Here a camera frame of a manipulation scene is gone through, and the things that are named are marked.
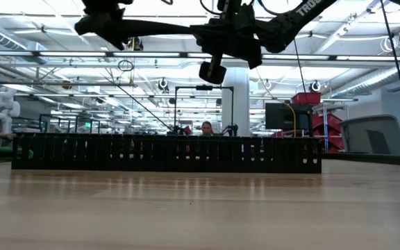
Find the chair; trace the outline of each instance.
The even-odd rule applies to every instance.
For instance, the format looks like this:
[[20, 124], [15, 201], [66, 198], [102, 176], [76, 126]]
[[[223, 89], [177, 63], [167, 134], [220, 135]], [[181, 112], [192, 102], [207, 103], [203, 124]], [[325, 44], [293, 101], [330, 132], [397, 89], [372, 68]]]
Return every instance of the chair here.
[[400, 156], [400, 125], [391, 115], [348, 119], [339, 123], [348, 153]]

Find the black monitor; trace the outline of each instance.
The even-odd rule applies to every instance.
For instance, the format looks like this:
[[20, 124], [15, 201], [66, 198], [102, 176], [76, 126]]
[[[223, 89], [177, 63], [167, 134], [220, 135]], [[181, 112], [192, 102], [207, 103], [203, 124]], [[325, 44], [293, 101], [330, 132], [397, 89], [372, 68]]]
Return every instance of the black monitor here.
[[[311, 115], [308, 114], [309, 106], [304, 104], [290, 104], [296, 114], [296, 129], [309, 130]], [[284, 103], [265, 104], [265, 128], [266, 129], [294, 129], [293, 112]]]

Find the desk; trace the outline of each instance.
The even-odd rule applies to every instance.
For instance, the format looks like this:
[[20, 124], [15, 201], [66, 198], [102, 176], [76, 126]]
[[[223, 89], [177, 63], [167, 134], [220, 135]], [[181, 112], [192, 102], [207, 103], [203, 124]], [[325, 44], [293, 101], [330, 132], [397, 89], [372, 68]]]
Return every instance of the desk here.
[[11, 170], [0, 249], [400, 249], [400, 166], [322, 174]]

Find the white humanoid robot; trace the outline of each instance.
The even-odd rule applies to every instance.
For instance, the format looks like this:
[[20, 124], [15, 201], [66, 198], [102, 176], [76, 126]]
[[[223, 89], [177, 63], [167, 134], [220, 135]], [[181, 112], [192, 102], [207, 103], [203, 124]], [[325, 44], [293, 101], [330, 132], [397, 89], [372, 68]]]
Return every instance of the white humanoid robot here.
[[13, 100], [16, 90], [0, 87], [0, 133], [12, 133], [12, 117], [19, 117], [21, 107]]

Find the white column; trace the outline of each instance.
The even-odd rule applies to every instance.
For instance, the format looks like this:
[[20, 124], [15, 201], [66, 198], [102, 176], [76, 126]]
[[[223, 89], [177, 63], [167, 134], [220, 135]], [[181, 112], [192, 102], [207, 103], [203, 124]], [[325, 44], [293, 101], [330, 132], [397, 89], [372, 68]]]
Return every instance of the white column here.
[[[233, 67], [226, 70], [223, 87], [234, 87], [234, 124], [239, 136], [249, 136], [249, 70]], [[232, 92], [222, 90], [222, 129], [231, 124]]]

